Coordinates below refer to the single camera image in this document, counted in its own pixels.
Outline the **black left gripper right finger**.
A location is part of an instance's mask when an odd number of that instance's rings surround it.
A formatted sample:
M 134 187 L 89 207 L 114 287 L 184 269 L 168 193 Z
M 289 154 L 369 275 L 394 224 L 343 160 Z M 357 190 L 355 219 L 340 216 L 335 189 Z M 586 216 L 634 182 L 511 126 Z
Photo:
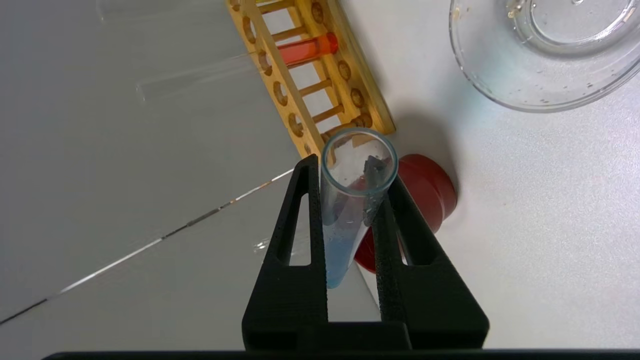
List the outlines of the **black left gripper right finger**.
M 381 318 L 414 349 L 481 349 L 490 322 L 400 178 L 372 226 Z

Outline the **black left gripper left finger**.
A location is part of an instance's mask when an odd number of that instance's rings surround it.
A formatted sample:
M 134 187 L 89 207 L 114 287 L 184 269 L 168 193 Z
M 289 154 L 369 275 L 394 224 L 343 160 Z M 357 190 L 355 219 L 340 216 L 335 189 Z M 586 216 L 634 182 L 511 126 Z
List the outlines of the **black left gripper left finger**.
M 310 263 L 291 265 L 304 195 L 308 196 Z M 329 321 L 321 214 L 319 159 L 313 154 L 294 167 L 243 314 L 242 339 L 247 351 L 295 350 L 303 330 Z

